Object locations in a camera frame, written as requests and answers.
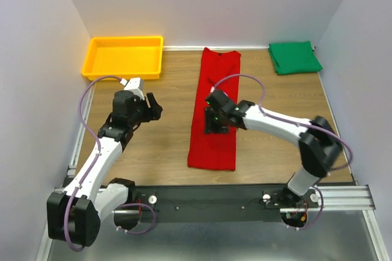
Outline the red t shirt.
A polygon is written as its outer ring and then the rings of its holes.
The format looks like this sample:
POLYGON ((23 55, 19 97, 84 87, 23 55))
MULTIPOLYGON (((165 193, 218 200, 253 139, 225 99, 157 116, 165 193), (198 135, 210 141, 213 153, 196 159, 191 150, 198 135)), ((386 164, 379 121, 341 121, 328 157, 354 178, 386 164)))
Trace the red t shirt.
POLYGON ((228 170, 236 168, 236 129, 226 134, 205 134, 205 108, 211 87, 221 79, 240 73, 241 54, 237 51, 218 53, 205 48, 195 97, 194 114, 190 132, 187 165, 205 170, 228 170))

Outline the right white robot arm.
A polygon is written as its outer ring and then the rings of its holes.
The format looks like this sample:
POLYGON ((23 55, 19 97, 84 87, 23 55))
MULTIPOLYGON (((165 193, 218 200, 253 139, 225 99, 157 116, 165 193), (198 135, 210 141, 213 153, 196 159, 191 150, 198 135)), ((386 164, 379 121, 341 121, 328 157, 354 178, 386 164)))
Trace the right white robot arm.
POLYGON ((265 132, 299 148, 301 168, 278 193, 277 202, 281 205, 298 206, 309 188, 332 171, 342 152, 339 137, 321 116, 313 120, 294 118, 247 100, 235 103, 220 89, 212 91, 206 103, 206 134, 224 134, 229 127, 235 127, 265 132))

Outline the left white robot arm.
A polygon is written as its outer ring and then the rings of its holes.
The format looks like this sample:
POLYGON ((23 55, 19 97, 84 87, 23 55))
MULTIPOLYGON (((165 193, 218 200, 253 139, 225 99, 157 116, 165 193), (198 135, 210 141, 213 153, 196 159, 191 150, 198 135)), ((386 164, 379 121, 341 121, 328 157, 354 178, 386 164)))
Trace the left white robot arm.
POLYGON ((135 183, 116 178, 103 192, 101 184, 114 162, 122 155, 134 132, 143 123, 157 121, 162 107, 153 93, 136 89, 115 93, 112 112, 93 136, 95 145, 82 169, 61 193, 53 192, 47 200, 48 236, 65 241, 80 252, 91 246, 101 222, 115 209, 153 208, 136 200, 135 183))

